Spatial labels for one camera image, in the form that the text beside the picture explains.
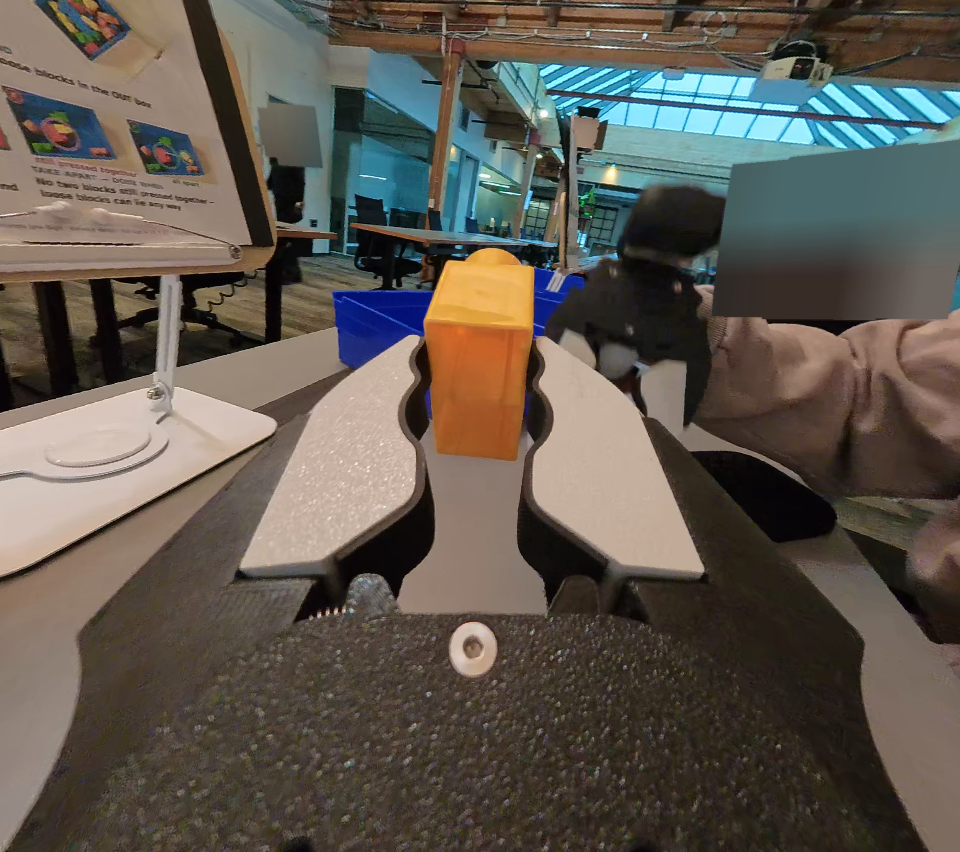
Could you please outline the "printed instruction sheet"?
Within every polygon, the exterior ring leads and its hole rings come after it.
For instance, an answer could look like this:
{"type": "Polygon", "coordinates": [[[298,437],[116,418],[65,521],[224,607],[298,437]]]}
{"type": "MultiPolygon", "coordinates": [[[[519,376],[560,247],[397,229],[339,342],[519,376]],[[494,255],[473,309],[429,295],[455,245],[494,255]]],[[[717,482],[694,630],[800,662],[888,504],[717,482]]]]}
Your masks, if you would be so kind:
{"type": "Polygon", "coordinates": [[[252,242],[182,0],[1,0],[2,213],[57,200],[252,242]]]}

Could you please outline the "black mesh pad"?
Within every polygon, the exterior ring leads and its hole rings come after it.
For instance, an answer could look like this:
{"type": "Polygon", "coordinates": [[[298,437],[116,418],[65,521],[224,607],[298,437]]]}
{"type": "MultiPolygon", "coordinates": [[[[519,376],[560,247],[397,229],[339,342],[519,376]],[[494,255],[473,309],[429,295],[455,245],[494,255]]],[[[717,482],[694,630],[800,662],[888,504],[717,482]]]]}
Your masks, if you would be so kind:
{"type": "Polygon", "coordinates": [[[692,456],[738,507],[777,544],[834,531],[834,507],[774,465],[745,453],[693,451],[692,456]]]}

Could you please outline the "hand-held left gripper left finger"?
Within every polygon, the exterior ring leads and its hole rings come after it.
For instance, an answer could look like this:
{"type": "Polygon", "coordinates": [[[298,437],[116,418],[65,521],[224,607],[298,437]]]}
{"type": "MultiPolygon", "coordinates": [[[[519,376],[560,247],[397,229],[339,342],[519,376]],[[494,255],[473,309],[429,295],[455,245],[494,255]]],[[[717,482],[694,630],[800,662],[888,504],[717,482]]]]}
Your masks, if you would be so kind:
{"type": "Polygon", "coordinates": [[[369,574],[399,598],[435,540],[422,444],[429,384],[426,342],[412,335],[316,404],[240,561],[243,577],[307,579],[338,600],[369,574]]]}

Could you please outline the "pale upright pole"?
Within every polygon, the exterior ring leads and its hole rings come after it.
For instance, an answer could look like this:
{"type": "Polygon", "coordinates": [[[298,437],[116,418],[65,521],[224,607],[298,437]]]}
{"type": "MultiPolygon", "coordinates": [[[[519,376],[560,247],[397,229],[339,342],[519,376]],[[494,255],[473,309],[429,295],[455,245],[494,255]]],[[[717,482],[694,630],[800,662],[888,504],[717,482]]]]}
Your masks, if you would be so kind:
{"type": "Polygon", "coordinates": [[[576,141],[576,117],[558,117],[558,130],[563,150],[562,212],[559,222],[558,271],[563,274],[580,269],[579,218],[580,199],[578,182],[578,147],[576,141]]]}

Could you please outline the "white document stand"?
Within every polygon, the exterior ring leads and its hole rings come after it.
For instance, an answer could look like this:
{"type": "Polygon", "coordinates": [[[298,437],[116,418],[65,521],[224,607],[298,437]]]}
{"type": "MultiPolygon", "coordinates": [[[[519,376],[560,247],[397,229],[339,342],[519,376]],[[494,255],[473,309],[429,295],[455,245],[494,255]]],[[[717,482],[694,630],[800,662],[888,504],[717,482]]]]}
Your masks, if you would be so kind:
{"type": "Polygon", "coordinates": [[[276,421],[175,388],[190,268],[226,270],[241,246],[102,207],[57,200],[2,214],[2,278],[99,277],[146,270],[160,278],[150,385],[2,430],[1,575],[39,565],[198,476],[253,449],[276,421]]]}

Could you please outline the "person's right forearm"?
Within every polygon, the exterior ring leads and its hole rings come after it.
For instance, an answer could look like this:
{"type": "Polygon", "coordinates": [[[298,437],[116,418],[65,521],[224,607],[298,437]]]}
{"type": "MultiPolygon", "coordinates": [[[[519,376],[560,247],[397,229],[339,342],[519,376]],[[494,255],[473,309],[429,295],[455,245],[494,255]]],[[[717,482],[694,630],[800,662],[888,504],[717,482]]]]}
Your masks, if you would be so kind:
{"type": "Polygon", "coordinates": [[[842,334],[715,318],[695,423],[829,495],[949,500],[959,489],[959,313],[842,334]]]}

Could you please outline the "wooden support post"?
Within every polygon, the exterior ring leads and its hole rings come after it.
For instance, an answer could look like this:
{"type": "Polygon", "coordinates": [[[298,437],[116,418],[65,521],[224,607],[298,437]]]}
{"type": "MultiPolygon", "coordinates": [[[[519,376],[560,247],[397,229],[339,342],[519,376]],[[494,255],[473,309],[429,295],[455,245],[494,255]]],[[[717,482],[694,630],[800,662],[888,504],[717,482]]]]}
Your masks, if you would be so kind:
{"type": "Polygon", "coordinates": [[[446,40],[443,45],[438,123],[429,174],[426,224],[441,226],[449,180],[450,150],[463,77],[466,44],[462,39],[446,40]]]}

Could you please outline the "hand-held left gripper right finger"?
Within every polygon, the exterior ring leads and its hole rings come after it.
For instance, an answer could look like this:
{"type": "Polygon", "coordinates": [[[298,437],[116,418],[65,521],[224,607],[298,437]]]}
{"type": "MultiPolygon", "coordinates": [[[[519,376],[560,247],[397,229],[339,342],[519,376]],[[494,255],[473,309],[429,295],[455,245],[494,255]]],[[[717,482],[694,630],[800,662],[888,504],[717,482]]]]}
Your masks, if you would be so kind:
{"type": "Polygon", "coordinates": [[[614,608],[631,580],[702,581],[704,562],[640,410],[547,338],[535,340],[529,372],[517,544],[547,604],[574,577],[601,608],[614,608]]]}

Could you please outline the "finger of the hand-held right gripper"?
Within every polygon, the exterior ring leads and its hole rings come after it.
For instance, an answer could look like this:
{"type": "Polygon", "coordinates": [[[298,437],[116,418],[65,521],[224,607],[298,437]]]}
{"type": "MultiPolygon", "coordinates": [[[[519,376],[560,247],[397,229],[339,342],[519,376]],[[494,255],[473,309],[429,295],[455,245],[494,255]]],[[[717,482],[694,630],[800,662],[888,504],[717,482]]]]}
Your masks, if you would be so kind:
{"type": "Polygon", "coordinates": [[[565,329],[560,335],[558,346],[589,368],[594,370],[598,368],[596,352],[591,343],[583,335],[573,330],[565,329]]]}
{"type": "Polygon", "coordinates": [[[612,382],[636,376],[642,361],[635,350],[625,343],[604,342],[600,345],[600,373],[612,382]]]}

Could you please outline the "white ceiling device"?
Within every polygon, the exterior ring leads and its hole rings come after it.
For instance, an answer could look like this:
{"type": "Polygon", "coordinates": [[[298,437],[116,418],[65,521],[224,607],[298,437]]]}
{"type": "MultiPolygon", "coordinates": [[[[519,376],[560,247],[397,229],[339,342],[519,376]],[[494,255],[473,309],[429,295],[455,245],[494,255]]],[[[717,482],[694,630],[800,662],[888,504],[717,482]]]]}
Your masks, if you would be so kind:
{"type": "Polygon", "coordinates": [[[793,80],[823,86],[834,73],[830,47],[812,39],[794,38],[776,43],[758,77],[766,81],[793,80]]]}

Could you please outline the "blue storage bin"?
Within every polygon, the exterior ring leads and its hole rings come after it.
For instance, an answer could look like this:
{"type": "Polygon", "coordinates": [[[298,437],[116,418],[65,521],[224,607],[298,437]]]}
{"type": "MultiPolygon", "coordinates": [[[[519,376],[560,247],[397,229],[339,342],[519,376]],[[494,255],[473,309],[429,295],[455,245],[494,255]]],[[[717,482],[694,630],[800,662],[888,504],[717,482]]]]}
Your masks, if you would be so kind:
{"type": "MultiPolygon", "coordinates": [[[[426,291],[334,291],[341,362],[357,369],[407,337],[422,338],[433,295],[426,291]]],[[[440,365],[447,368],[450,377],[457,378],[457,394],[463,397],[468,386],[479,386],[485,398],[487,388],[503,384],[504,374],[517,373],[520,409],[525,413],[527,391],[539,367],[533,333],[526,349],[515,351],[510,335],[503,340],[499,335],[485,336],[479,357],[461,357],[454,350],[453,357],[440,365]]]]}
{"type": "Polygon", "coordinates": [[[570,292],[582,289],[585,284],[582,275],[569,274],[565,275],[561,285],[554,289],[550,285],[554,275],[553,270],[534,268],[534,338],[545,333],[546,323],[570,292]]]}

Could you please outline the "wood-top office desk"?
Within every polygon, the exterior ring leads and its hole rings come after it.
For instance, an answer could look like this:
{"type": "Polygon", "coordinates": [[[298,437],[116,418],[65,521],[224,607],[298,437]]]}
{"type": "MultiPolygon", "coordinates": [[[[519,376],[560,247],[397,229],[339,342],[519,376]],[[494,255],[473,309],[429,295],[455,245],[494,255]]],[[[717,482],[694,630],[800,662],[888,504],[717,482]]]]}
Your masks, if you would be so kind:
{"type": "MultiPolygon", "coordinates": [[[[153,370],[159,321],[122,330],[117,322],[159,307],[160,300],[151,302],[137,294],[137,285],[114,280],[2,286],[2,361],[9,387],[2,410],[113,385],[153,370]]],[[[199,291],[198,307],[205,309],[228,291],[199,291]]],[[[213,311],[224,324],[264,339],[263,271],[247,273],[246,286],[213,311]]],[[[197,324],[182,323],[179,334],[181,366],[257,346],[232,345],[228,334],[197,324]]]]}
{"type": "Polygon", "coordinates": [[[335,239],[334,233],[292,223],[278,225],[276,249],[264,269],[265,332],[264,342],[282,338],[282,289],[287,280],[301,281],[301,259],[314,256],[316,242],[335,239]]]}
{"type": "Polygon", "coordinates": [[[420,246],[430,251],[434,247],[441,249],[456,247],[503,247],[516,250],[526,248],[531,244],[519,239],[498,237],[484,233],[445,232],[429,229],[409,229],[389,224],[349,222],[348,227],[363,233],[386,237],[389,242],[387,264],[383,273],[380,291],[390,291],[395,286],[395,265],[397,243],[420,246]]]}

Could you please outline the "yellow mega block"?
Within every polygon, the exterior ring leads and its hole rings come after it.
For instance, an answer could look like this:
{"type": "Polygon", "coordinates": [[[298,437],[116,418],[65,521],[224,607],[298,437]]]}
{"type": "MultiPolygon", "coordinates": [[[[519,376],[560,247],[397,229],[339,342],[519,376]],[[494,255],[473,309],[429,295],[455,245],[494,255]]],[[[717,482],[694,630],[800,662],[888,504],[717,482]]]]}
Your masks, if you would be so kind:
{"type": "Polygon", "coordinates": [[[424,320],[437,452],[513,462],[534,339],[534,269],[501,247],[444,266],[424,320]]]}

